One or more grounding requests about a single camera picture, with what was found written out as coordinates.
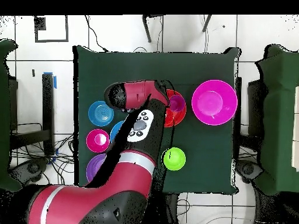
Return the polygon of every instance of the green bowl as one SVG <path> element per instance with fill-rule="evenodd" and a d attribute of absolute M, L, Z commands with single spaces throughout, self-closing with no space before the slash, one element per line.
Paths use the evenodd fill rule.
<path fill-rule="evenodd" d="M 185 165 L 186 156 L 181 149 L 172 147 L 165 152 L 163 162 L 167 169 L 178 171 Z"/>

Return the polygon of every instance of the white tile floor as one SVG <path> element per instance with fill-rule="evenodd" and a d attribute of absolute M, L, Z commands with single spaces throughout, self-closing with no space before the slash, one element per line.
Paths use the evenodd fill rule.
<path fill-rule="evenodd" d="M 48 29 L 39 31 L 39 37 L 43 39 L 65 37 L 63 17 L 54 17 L 46 16 Z M 147 42 L 141 15 L 90 16 L 89 20 L 90 26 L 98 35 L 98 43 L 109 51 L 132 52 L 137 47 L 144 47 L 148 52 L 157 50 L 161 31 L 160 17 L 148 19 L 152 43 Z M 243 124 L 248 123 L 246 93 L 248 82 L 259 79 L 259 72 L 254 62 L 263 58 L 264 49 L 269 44 L 281 44 L 289 50 L 297 51 L 299 49 L 298 21 L 298 15 L 212 15 L 208 25 L 208 53 L 223 53 L 228 47 L 235 46 L 242 50 L 238 75 L 242 77 L 241 121 Z M 201 32 L 202 27 L 203 15 L 166 15 L 164 52 L 204 52 L 205 34 Z M 41 75 L 43 72 L 52 72 L 57 76 L 57 89 L 54 89 L 56 141 L 64 139 L 74 130 L 72 46 L 81 45 L 94 51 L 102 50 L 96 44 L 95 35 L 88 29 L 84 16 L 68 16 L 68 30 L 68 43 L 35 43 L 32 16 L 0 16 L 0 39 L 16 40 L 19 46 L 16 52 L 8 55 L 7 66 L 9 73 L 16 76 L 19 81 L 18 121 L 20 123 L 41 123 L 39 103 L 41 102 Z M 158 51 L 161 51 L 161 48 L 160 36 Z M 35 77 L 32 76 L 32 69 L 35 71 Z M 241 132 L 247 134 L 248 128 L 242 126 Z M 61 152 L 71 154 L 67 145 Z M 73 171 L 73 165 L 68 165 L 66 170 Z M 46 175 L 52 183 L 57 183 L 57 175 L 50 165 Z M 72 173 L 64 173 L 64 177 L 67 184 L 73 183 Z M 46 182 L 44 177 L 39 181 L 42 184 Z M 181 194 L 180 199 L 187 197 L 190 209 L 184 213 L 186 202 L 179 201 L 178 213 L 184 213 L 178 216 L 180 224 L 252 224 L 255 214 L 253 188 L 251 185 L 244 184 L 238 175 L 235 184 L 239 192 L 233 196 Z"/>

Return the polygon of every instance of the blue bowl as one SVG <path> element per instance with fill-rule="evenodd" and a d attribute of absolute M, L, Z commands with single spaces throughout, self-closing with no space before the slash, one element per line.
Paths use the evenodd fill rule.
<path fill-rule="evenodd" d="M 88 117 L 92 124 L 103 127 L 111 123 L 114 111 L 105 101 L 96 101 L 89 107 Z"/>
<path fill-rule="evenodd" d="M 115 139 L 116 134 L 118 133 L 121 125 L 124 123 L 123 121 L 118 122 L 111 130 L 110 132 L 110 141 L 112 142 Z"/>

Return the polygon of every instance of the pink bowl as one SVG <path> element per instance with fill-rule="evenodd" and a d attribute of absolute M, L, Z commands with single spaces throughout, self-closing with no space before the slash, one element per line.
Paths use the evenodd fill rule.
<path fill-rule="evenodd" d="M 192 96 L 195 116 L 208 125 L 221 125 L 235 114 L 238 98 L 235 90 L 221 80 L 208 80 L 197 87 Z"/>
<path fill-rule="evenodd" d="M 109 135 L 102 129 L 93 129 L 86 137 L 86 144 L 92 152 L 104 152 L 110 144 Z"/>

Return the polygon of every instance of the chair leg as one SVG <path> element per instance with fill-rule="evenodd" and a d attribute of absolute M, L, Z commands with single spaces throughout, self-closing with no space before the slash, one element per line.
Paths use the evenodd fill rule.
<path fill-rule="evenodd" d="M 151 40 L 150 32 L 148 31 L 148 26 L 147 26 L 147 15 L 142 15 L 142 21 L 143 21 L 143 25 L 144 25 L 145 32 L 147 33 L 147 39 L 148 39 L 148 42 L 150 43 L 152 40 Z"/>
<path fill-rule="evenodd" d="M 203 33 L 207 30 L 208 22 L 210 21 L 211 17 L 212 17 L 212 15 L 208 15 L 207 20 L 203 26 Z"/>

